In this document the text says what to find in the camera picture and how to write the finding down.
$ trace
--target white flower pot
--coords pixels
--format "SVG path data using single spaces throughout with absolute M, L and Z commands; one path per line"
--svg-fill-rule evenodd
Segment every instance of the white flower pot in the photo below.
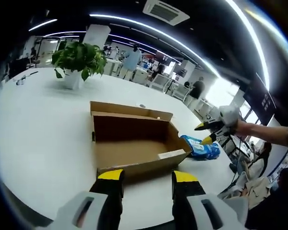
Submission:
M 81 72 L 74 70 L 71 72 L 69 69 L 65 70 L 64 84 L 67 89 L 78 90 L 82 88 L 84 81 L 81 77 Z

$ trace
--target blue plastic bag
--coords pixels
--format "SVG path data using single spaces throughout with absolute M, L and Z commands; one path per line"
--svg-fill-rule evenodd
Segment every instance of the blue plastic bag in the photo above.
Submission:
M 216 143 L 213 143 L 212 145 L 201 145 L 200 143 L 202 140 L 187 135 L 182 135 L 181 137 L 184 138 L 191 147 L 191 155 L 195 159 L 212 160 L 218 158 L 220 155 L 220 149 Z

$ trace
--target air conditioning vent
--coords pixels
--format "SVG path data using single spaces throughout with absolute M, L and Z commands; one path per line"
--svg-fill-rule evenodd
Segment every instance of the air conditioning vent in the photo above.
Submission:
M 143 13 L 167 22 L 170 25 L 177 25 L 190 18 L 184 12 L 159 0 L 147 0 Z

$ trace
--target green leaves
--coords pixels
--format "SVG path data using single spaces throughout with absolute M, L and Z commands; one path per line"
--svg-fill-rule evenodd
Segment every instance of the green leaves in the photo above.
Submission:
M 81 77 L 82 77 L 83 81 L 85 81 L 88 78 L 88 76 L 89 76 L 88 71 L 89 70 L 87 67 L 85 67 L 84 70 L 82 70 Z
M 57 78 L 63 78 L 62 75 L 56 69 L 54 69 L 54 71 L 56 72 Z
M 104 73 L 106 65 L 105 53 L 96 45 L 87 43 L 73 42 L 62 50 L 58 50 L 52 55 L 52 64 L 55 68 L 71 71 L 81 71 L 81 77 L 85 81 L 94 73 Z M 62 78 L 61 74 L 55 69 L 57 78 Z

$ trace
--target sign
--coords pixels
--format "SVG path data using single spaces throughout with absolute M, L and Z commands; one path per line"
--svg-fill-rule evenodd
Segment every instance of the sign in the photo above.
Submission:
M 269 91 L 257 75 L 244 94 L 244 99 L 256 113 L 260 122 L 266 126 L 275 113 L 276 106 Z

